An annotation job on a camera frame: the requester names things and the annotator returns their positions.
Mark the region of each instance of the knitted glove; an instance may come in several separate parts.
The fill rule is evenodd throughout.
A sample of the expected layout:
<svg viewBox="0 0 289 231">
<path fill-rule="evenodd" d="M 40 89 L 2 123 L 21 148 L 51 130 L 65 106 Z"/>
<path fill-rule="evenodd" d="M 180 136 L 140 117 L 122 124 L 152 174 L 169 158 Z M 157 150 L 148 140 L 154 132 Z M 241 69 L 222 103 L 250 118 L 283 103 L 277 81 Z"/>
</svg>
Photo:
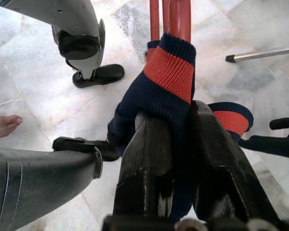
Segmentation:
<svg viewBox="0 0 289 231">
<path fill-rule="evenodd" d="M 254 121 L 252 113 L 246 107 L 231 102 L 211 103 L 209 107 L 221 125 L 231 134 L 235 142 L 241 139 Z"/>
<path fill-rule="evenodd" d="M 196 50 L 188 42 L 164 34 L 159 45 L 131 84 L 108 124 L 108 140 L 120 155 L 135 133 L 135 118 L 140 111 L 159 116 L 171 128 L 172 155 L 175 164 L 175 189 L 171 218 L 179 219 L 188 213 L 192 197 L 185 171 L 186 118 L 195 90 Z"/>
<path fill-rule="evenodd" d="M 148 49 L 145 52 L 145 60 L 148 62 L 150 58 L 152 57 L 153 53 L 156 50 L 156 47 L 158 47 L 160 43 L 160 40 L 155 40 L 147 43 Z"/>
</svg>

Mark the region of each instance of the marble floor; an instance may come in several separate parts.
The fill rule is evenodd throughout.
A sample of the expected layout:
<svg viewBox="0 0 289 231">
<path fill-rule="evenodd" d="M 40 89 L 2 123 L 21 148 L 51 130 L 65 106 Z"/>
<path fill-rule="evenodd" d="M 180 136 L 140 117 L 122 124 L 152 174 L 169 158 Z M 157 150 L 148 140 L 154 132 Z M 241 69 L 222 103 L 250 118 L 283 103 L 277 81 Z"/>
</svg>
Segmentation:
<svg viewBox="0 0 289 231">
<path fill-rule="evenodd" d="M 49 25 L 0 8 L 0 115 L 23 124 L 0 147 L 50 151 L 58 136 L 105 139 L 106 125 L 144 66 L 149 41 L 148 0 L 92 0 L 106 26 L 103 64 L 125 68 L 123 80 L 77 89 Z M 289 117 L 289 54 L 227 63 L 225 56 L 289 47 L 289 0 L 192 0 L 192 43 L 197 49 L 195 99 L 233 101 L 254 117 L 246 134 L 286 136 L 269 122 Z M 289 159 L 245 150 L 281 218 L 289 218 Z M 20 231 L 98 231 L 112 212 L 120 161 L 69 203 Z"/>
</svg>

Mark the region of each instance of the hand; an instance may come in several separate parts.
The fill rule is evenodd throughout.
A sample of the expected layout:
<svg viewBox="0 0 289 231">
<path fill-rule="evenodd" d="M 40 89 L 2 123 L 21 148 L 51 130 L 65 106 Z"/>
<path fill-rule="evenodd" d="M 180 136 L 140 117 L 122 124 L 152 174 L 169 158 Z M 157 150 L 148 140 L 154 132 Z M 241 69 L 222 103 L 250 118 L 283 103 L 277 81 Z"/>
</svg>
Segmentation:
<svg viewBox="0 0 289 231">
<path fill-rule="evenodd" d="M 289 128 L 289 118 L 272 120 L 270 128 Z M 289 135 L 287 138 L 252 136 L 249 140 L 240 140 L 238 144 L 242 148 L 289 157 Z"/>
</svg>

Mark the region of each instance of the glove cuff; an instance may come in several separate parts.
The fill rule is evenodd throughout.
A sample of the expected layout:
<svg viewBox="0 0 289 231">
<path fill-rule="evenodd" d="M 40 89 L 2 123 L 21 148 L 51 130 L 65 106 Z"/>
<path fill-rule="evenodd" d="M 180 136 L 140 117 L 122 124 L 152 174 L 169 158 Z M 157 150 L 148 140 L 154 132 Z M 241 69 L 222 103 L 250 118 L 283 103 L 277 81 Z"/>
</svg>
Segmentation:
<svg viewBox="0 0 289 231">
<path fill-rule="evenodd" d="M 187 103 L 191 102 L 196 49 L 180 38 L 164 34 L 144 74 L 155 84 Z"/>
<path fill-rule="evenodd" d="M 145 60 L 148 62 L 155 52 L 156 47 L 158 47 L 160 40 L 154 40 L 147 43 L 147 50 L 145 52 Z"/>
<path fill-rule="evenodd" d="M 238 103 L 212 103 L 209 107 L 235 141 L 238 141 L 253 125 L 254 117 L 250 110 Z"/>
</svg>

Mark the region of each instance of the red metal pole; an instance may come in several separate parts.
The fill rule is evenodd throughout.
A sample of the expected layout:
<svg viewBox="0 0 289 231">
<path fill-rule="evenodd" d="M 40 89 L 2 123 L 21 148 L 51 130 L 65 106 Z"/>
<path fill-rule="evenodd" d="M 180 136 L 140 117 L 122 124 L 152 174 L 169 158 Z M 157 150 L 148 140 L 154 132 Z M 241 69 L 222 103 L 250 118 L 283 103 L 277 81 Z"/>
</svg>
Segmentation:
<svg viewBox="0 0 289 231">
<path fill-rule="evenodd" d="M 158 0 L 150 0 L 151 41 L 159 40 Z"/>
<path fill-rule="evenodd" d="M 169 31 L 191 42 L 191 0 L 170 0 Z"/>
<path fill-rule="evenodd" d="M 169 1 L 170 0 L 163 0 L 163 29 L 164 29 L 164 33 L 168 32 Z"/>
</svg>

